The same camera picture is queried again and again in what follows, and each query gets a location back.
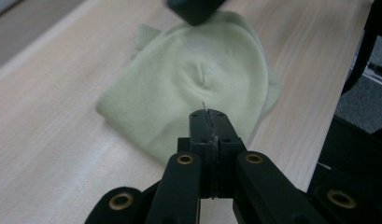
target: light wood surface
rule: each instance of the light wood surface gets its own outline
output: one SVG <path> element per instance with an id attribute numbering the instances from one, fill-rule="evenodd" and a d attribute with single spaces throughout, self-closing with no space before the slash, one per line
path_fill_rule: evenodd
<path id="1" fill-rule="evenodd" d="M 307 189 L 369 0 L 233 0 L 282 80 L 249 150 Z M 82 223 L 116 187 L 146 189 L 163 166 L 96 114 L 131 62 L 137 25 L 179 19 L 162 1 L 26 0 L 0 17 L 0 223 Z M 203 201 L 202 223 L 236 223 L 229 200 Z"/>

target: cloth fold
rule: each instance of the cloth fold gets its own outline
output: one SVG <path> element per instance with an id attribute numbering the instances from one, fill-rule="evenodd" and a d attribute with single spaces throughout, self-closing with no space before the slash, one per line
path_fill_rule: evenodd
<path id="1" fill-rule="evenodd" d="M 207 108 L 228 115 L 247 142 L 280 85 L 251 25 L 218 12 L 200 26 L 166 31 L 141 25 L 135 56 L 97 103 L 97 112 L 137 147 L 166 163 L 177 139 L 189 136 L 188 116 Z"/>

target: folded cloth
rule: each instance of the folded cloth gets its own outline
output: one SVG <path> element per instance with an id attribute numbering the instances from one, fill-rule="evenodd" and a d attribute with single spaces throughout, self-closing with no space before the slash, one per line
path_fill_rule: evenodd
<path id="1" fill-rule="evenodd" d="M 136 55 L 103 94 L 97 112 L 123 136 L 166 163 L 177 139 L 189 136 L 188 116 L 207 108 L 228 115 L 247 142 L 279 95 L 251 25 L 233 12 L 166 31 L 142 25 Z"/>

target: black object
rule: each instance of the black object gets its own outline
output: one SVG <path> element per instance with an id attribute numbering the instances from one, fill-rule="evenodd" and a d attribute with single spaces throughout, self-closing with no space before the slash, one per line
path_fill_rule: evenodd
<path id="1" fill-rule="evenodd" d="M 382 66 L 374 64 L 374 63 L 368 63 L 368 68 L 373 70 L 375 74 L 382 77 Z"/>
<path id="2" fill-rule="evenodd" d="M 382 142 L 379 139 L 334 117 L 318 162 L 309 193 L 318 194 L 318 186 L 345 189 L 356 201 L 369 204 L 355 208 L 354 211 L 362 209 L 351 217 L 353 220 L 359 223 L 382 220 Z"/>
<path id="3" fill-rule="evenodd" d="M 190 138 L 178 138 L 177 151 L 160 182 L 144 192 L 111 190 L 86 223 L 199 223 L 200 199 L 216 197 L 232 198 L 237 221 L 245 224 L 344 223 L 340 220 L 353 220 L 354 212 L 368 207 L 348 194 L 358 209 L 345 208 L 337 215 L 338 204 L 346 200 L 320 190 L 310 198 L 316 210 L 268 157 L 247 151 L 227 116 L 216 110 L 190 114 Z"/>
<path id="4" fill-rule="evenodd" d="M 167 0 L 167 5 L 189 25 L 199 25 L 210 18 L 225 0 Z"/>
<path id="5" fill-rule="evenodd" d="M 374 0 L 372 3 L 364 31 L 356 63 L 345 83 L 342 94 L 348 92 L 362 76 L 363 70 L 371 57 L 372 50 L 374 49 L 377 36 L 382 36 L 382 0 Z"/>

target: light green cloth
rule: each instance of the light green cloth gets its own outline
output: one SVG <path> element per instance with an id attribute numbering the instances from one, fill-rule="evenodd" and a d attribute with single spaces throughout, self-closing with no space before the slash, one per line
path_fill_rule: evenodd
<path id="1" fill-rule="evenodd" d="M 207 23 L 164 32 L 140 26 L 133 62 L 101 97 L 97 111 L 121 134 L 166 163 L 177 139 L 189 136 L 189 114 L 203 108 L 228 115 L 246 142 L 279 95 L 250 24 L 232 12 Z"/>

